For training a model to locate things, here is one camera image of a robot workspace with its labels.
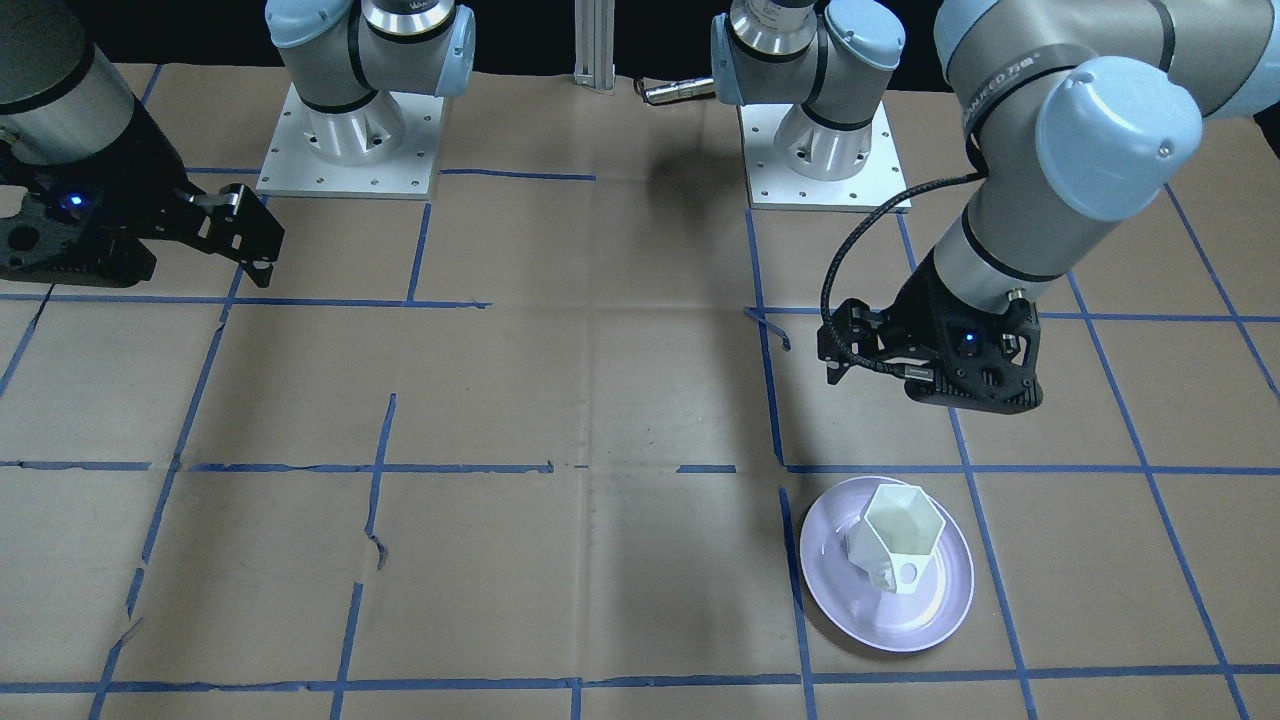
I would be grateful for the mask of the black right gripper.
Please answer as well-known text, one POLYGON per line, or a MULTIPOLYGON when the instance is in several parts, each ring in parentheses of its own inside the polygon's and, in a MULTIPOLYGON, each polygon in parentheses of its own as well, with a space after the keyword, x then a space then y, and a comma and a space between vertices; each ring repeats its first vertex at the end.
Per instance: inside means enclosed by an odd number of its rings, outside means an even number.
POLYGON ((3 140, 3 183, 26 191, 1 222, 5 281, 127 288, 151 279, 146 240, 165 240, 234 261, 270 286, 285 231, 243 183, 200 193, 141 102, 122 136, 86 159, 22 161, 3 140))

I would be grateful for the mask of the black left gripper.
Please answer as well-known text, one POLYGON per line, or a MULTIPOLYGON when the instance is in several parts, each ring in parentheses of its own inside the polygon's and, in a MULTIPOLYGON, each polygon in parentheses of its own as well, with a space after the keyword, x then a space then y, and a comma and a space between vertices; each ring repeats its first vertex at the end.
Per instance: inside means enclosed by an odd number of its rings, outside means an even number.
POLYGON ((1041 406, 1039 345, 1041 319, 1032 301, 1007 301, 1002 313, 974 309, 945 286, 932 256, 888 309, 877 311, 861 300, 846 299, 817 332, 817 356, 829 386, 855 366, 901 378, 886 354, 919 359, 932 377, 906 380, 910 398, 983 413, 1027 413, 1041 406))

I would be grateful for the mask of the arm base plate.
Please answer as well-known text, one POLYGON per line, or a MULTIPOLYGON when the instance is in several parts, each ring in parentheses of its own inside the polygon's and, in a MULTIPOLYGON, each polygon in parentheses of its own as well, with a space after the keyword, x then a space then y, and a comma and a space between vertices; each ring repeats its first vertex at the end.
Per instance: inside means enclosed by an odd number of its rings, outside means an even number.
POLYGON ((321 113, 289 87, 256 191, 428 201, 444 115, 444 99, 401 92, 380 92, 353 111, 321 113))
POLYGON ((884 105, 860 129, 817 124, 799 105, 739 109, 749 205, 869 213, 906 188, 884 105))

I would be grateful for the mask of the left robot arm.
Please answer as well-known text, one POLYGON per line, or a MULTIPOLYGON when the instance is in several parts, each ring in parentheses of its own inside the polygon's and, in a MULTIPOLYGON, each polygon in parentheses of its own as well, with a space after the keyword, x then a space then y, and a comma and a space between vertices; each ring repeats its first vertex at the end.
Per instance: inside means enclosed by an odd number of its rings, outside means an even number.
POLYGON ((923 404, 1041 405, 1037 300, 1193 156, 1206 122, 1277 101, 1275 1, 942 1, 933 45, 966 174, 908 186, 884 114, 906 31, 878 1, 735 1, 710 82, 741 110, 750 188, 867 213, 818 299, 817 356, 899 378, 923 404), (914 197, 977 188, 887 307, 832 300, 852 245, 914 197))

